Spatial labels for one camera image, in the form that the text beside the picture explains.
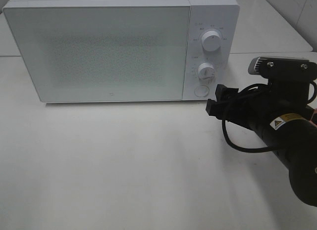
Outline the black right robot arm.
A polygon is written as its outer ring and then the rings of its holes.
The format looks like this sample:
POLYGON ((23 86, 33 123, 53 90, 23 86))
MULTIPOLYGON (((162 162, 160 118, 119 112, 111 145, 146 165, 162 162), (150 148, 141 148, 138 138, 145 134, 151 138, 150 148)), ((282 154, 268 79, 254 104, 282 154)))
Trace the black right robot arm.
POLYGON ((317 205, 317 128, 305 115, 309 107, 273 94, 269 84, 253 84, 239 91, 217 85, 216 100, 208 99, 206 112, 221 120, 226 143, 240 152, 273 152, 288 169, 291 188, 305 204, 317 205), (226 122, 256 133, 265 147, 247 148, 229 137, 226 122))

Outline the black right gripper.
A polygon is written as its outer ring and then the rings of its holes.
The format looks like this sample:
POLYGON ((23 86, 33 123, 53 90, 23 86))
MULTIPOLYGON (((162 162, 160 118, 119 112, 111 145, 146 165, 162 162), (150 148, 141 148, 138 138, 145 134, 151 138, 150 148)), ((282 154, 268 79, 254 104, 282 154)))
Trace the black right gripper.
POLYGON ((280 87, 276 85, 254 84, 239 91, 218 84, 215 97, 207 100, 206 112, 222 120, 223 131, 227 121, 253 131, 280 128, 280 87))

